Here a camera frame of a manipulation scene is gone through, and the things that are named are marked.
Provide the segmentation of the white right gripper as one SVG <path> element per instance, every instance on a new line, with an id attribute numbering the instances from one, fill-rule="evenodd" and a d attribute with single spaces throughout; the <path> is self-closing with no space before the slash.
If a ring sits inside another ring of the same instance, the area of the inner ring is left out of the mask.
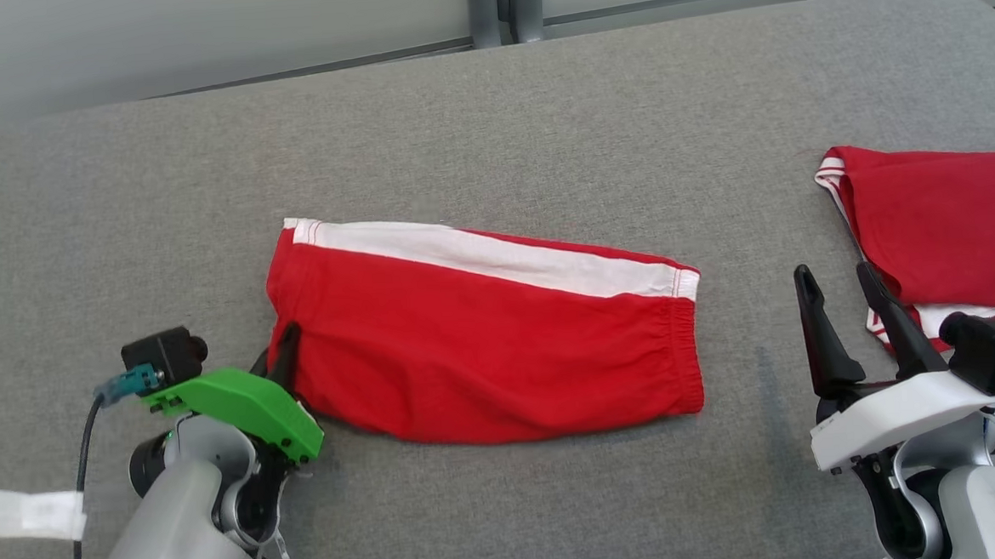
<path id="1" fill-rule="evenodd" d="M 884 286 L 873 264 L 856 265 L 856 278 L 869 310 L 884 325 L 896 359 L 896 379 L 904 382 L 862 397 L 810 430 L 818 469 L 828 472 L 851 458 L 868 457 L 898 444 L 915 445 L 920 437 L 926 441 L 926 451 L 911 455 L 915 465 L 989 464 L 982 409 L 995 408 L 995 396 L 947 372 L 945 358 Z M 846 398 L 865 381 L 864 369 L 849 356 L 832 327 L 810 267 L 797 266 L 793 280 L 813 391 L 822 400 Z"/>

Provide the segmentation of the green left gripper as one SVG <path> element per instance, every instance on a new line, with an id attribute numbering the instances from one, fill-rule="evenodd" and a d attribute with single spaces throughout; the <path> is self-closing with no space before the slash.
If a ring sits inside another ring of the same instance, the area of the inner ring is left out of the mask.
<path id="1" fill-rule="evenodd" d="M 317 459 L 323 430 L 288 392 L 295 388 L 299 333 L 299 325 L 290 322 L 276 344 L 259 353 L 250 373 L 238 368 L 214 369 L 149 392 L 142 401 L 169 416 L 194 412 L 228 423 L 280 450 L 292 462 Z"/>

